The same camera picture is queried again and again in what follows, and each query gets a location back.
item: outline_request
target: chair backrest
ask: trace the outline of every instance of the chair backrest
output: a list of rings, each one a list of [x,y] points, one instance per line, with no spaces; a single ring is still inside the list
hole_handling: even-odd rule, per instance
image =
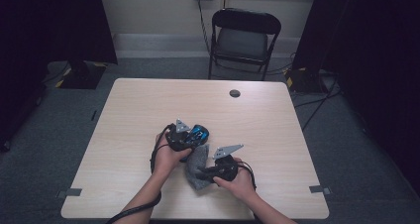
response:
[[[217,11],[213,15],[212,26],[213,30],[217,26],[269,35],[278,35],[281,30],[280,22],[271,14],[234,8]]]

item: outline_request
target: hand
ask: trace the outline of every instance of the hand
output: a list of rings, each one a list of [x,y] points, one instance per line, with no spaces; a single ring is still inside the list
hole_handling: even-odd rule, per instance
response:
[[[157,157],[155,160],[154,173],[161,173],[163,175],[169,175],[173,169],[179,164],[179,160],[188,156],[191,153],[191,149],[186,149],[181,152],[174,151],[169,145],[166,139],[166,133],[160,139],[157,145],[158,149]]]
[[[242,160],[234,158],[234,160],[240,163]],[[213,177],[213,180],[221,187],[228,189],[238,199],[244,201],[250,194],[256,193],[253,187],[250,173],[244,168],[238,168],[238,174],[232,181],[227,181],[220,177]]]

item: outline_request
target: wooden table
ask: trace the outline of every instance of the wooden table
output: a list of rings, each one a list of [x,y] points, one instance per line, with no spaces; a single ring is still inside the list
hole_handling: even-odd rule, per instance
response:
[[[241,96],[234,98],[230,91]],[[329,210],[296,113],[280,82],[120,78],[92,135],[61,210],[64,218],[110,218],[121,211],[151,174],[156,134],[180,118],[210,132],[207,166],[218,147],[251,165],[257,192],[290,218],[323,219]],[[252,219],[249,209],[212,184],[195,191],[180,164],[162,189],[155,219]]]

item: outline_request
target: chair leg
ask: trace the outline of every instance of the chair leg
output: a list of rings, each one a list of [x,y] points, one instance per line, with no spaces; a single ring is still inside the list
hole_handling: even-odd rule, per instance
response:
[[[268,69],[268,63],[264,66],[263,73],[262,73],[262,81],[265,81],[265,74]]]
[[[209,74],[207,76],[207,79],[211,79],[211,68],[213,65],[213,56],[210,54],[210,61],[209,61]]]

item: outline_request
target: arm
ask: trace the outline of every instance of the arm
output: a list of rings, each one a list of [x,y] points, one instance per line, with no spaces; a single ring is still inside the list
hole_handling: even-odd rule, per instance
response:
[[[162,147],[165,145],[167,145],[167,140],[166,137],[163,136],[158,146]],[[151,177],[149,177],[148,181],[140,189],[140,191],[124,207],[123,211],[154,201],[157,198],[158,193],[160,192],[161,188],[163,187],[163,184],[166,182],[170,173],[179,164],[179,160],[188,156],[189,153],[191,153],[190,149],[184,150],[182,152],[175,152],[169,146],[165,146],[159,149],[155,161],[154,172],[152,173]],[[115,223],[149,223],[149,220],[152,216],[152,212],[153,209],[150,208],[145,211],[126,216],[116,221]]]
[[[226,181],[220,177],[214,177],[214,181],[244,202],[260,218],[262,223],[295,223],[259,197],[254,190],[250,174],[244,168],[238,169],[238,174],[233,181]]]

